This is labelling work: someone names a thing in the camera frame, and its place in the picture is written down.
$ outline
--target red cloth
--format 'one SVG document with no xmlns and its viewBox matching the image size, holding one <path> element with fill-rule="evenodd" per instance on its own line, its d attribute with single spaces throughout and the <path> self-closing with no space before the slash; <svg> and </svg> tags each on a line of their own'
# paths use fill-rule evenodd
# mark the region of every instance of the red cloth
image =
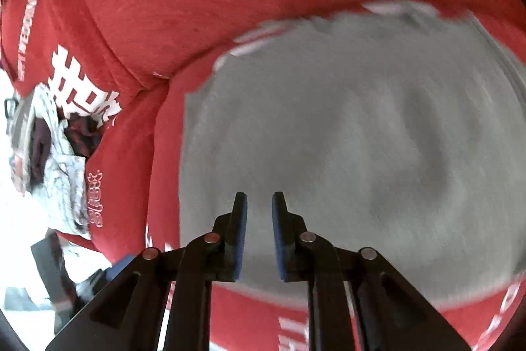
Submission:
<svg viewBox="0 0 526 351">
<path fill-rule="evenodd" d="M 36 83 L 52 78 L 56 64 L 61 66 L 61 56 L 67 51 L 55 84 L 59 95 L 66 96 L 64 103 L 69 109 L 97 115 L 109 106 L 117 112 L 117 102 L 119 108 L 124 108 L 86 170 L 91 205 L 96 210 L 103 206 L 102 227 L 91 227 L 93 242 L 115 260 L 144 246 L 146 216 L 148 241 L 151 237 L 160 248 L 179 245 L 178 163 L 183 95 L 206 81 L 212 63 L 229 48 L 231 38 L 265 20 L 329 14 L 365 1 L 370 0 L 37 0 L 34 15 L 28 16 L 29 0 L 6 0 L 2 44 L 8 71 L 22 94 L 27 94 Z M 520 0 L 422 1 L 484 14 L 485 26 L 494 26 L 490 31 L 497 38 L 515 50 L 526 47 L 522 32 L 526 28 L 526 11 Z M 25 15 L 25 33 L 30 18 L 31 32 L 23 36 L 27 44 L 22 47 L 26 51 L 22 81 L 18 60 Z M 522 53 L 517 55 L 524 60 Z M 65 78 L 64 67 L 72 68 L 77 61 L 80 71 L 60 79 Z M 171 78 L 169 93 L 159 110 L 167 88 L 158 89 L 153 95 L 139 92 L 166 85 L 165 77 Z M 71 91 L 64 90 L 71 80 L 75 82 Z M 93 87 L 96 93 L 87 93 L 86 89 Z M 114 103 L 109 103 L 115 94 L 118 95 Z M 103 116 L 102 121 L 110 123 L 110 116 Z M 265 311 L 277 315 L 290 313 L 288 310 L 227 291 L 217 291 L 215 297 L 212 338 L 219 345 L 230 351 L 277 348 L 279 321 L 265 315 Z M 480 338 L 487 330 L 487 319 L 499 313 L 498 295 L 485 302 L 473 307 L 477 317 L 460 316 L 466 308 L 448 313 L 471 345 L 476 345 L 474 338 Z M 246 329 L 229 328 L 222 332 L 222 323 L 228 323 L 233 315 L 219 311 L 234 307 L 239 318 L 243 314 L 243 320 L 237 320 L 243 321 Z M 260 318 L 261 323 L 250 324 Z M 503 319 L 499 329 L 505 324 Z M 254 335 L 257 341 L 250 341 Z"/>
</svg>

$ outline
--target metal pin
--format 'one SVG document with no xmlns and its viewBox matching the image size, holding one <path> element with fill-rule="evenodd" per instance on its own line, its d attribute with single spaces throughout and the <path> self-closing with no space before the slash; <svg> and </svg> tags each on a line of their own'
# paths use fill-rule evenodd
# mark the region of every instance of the metal pin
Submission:
<svg viewBox="0 0 526 351">
<path fill-rule="evenodd" d="M 376 250 L 374 250 L 373 248 L 366 247 L 362 249 L 361 255 L 364 259 L 367 259 L 368 261 L 374 261 L 378 256 L 378 253 L 376 253 Z"/>
<path fill-rule="evenodd" d="M 215 232 L 209 232 L 204 236 L 204 242 L 208 244 L 215 244 L 221 240 L 221 236 Z"/>
<path fill-rule="evenodd" d="M 299 236 L 300 240 L 303 242 L 314 242 L 316 239 L 316 234 L 314 232 L 305 231 Z"/>
<path fill-rule="evenodd" d="M 147 261 L 153 261 L 159 255 L 159 253 L 159 250 L 156 248 L 148 247 L 143 251 L 143 258 L 145 258 Z"/>
</svg>

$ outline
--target blue gripper pad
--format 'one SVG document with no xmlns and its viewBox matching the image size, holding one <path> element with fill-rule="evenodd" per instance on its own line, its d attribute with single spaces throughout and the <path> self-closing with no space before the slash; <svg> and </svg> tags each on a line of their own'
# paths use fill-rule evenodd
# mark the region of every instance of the blue gripper pad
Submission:
<svg viewBox="0 0 526 351">
<path fill-rule="evenodd" d="M 233 281 L 239 279 L 243 265 L 243 250 L 245 247 L 245 232 L 247 230 L 248 204 L 247 195 L 236 193 L 232 213 L 225 234 L 225 257 L 233 266 Z"/>
<path fill-rule="evenodd" d="M 296 242 L 283 192 L 276 192 L 272 197 L 272 225 L 279 276 L 286 282 L 288 261 L 294 256 Z"/>
</svg>

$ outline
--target gray fabric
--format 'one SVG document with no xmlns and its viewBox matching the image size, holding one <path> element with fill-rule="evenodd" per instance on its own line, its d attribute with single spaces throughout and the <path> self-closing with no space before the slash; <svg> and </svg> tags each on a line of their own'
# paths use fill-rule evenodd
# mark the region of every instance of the gray fabric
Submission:
<svg viewBox="0 0 526 351">
<path fill-rule="evenodd" d="M 51 154 L 44 168 L 44 182 L 36 185 L 32 197 L 47 216 L 51 229 L 91 239 L 86 205 L 84 171 L 86 159 L 77 157 L 64 134 L 67 120 L 59 121 L 53 96 L 43 84 L 35 88 L 33 107 L 37 118 L 46 121 L 51 132 Z"/>
<path fill-rule="evenodd" d="M 475 19 L 342 14 L 230 57 L 186 98 L 181 240 L 248 195 L 241 283 L 277 280 L 270 203 L 336 246 L 377 248 L 436 305 L 525 266 L 524 71 Z"/>
</svg>

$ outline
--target red fabric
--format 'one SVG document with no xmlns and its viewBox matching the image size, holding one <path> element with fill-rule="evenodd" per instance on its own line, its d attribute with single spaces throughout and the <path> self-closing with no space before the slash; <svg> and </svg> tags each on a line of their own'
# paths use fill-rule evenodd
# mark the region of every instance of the red fabric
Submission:
<svg viewBox="0 0 526 351">
<path fill-rule="evenodd" d="M 91 240 L 86 240 L 86 238 L 83 238 L 80 235 L 64 234 L 60 231 L 58 231 L 57 234 L 59 234 L 60 237 L 68 240 L 69 242 L 76 244 L 77 246 L 87 248 L 88 250 L 99 251 Z"/>
<path fill-rule="evenodd" d="M 112 263 L 145 247 L 154 124 L 167 92 L 167 85 L 141 92 L 86 163 L 91 240 Z"/>
<path fill-rule="evenodd" d="M 519 284 L 509 291 L 506 288 L 472 305 L 442 314 L 474 351 L 486 351 L 509 323 L 524 296 L 526 284 L 520 287 Z M 211 314 L 211 340 L 222 348 L 259 351 L 278 349 L 282 345 L 284 349 L 307 349 L 305 333 L 301 331 L 308 328 L 306 309 L 291 310 L 215 287 Z"/>
<path fill-rule="evenodd" d="M 196 91 L 212 73 L 214 61 L 234 43 L 225 44 L 183 69 L 170 81 L 165 102 L 155 123 L 154 169 L 148 200 L 148 235 L 160 249 L 179 243 L 179 160 L 185 94 Z"/>
<path fill-rule="evenodd" d="M 83 0 L 37 0 L 24 54 L 25 73 L 22 80 L 17 65 L 27 2 L 6 0 L 2 13 L 2 46 L 8 63 L 7 71 L 22 96 L 27 96 L 40 82 L 47 84 L 48 78 L 53 76 L 52 58 L 59 45 L 68 51 L 68 65 L 73 57 L 80 63 L 79 78 L 88 77 L 103 91 L 119 92 L 117 101 L 121 107 L 125 107 L 143 88 L 115 58 Z"/>
<path fill-rule="evenodd" d="M 521 29 L 485 14 L 477 14 L 477 19 L 498 42 L 508 47 L 526 64 L 526 36 Z"/>
</svg>

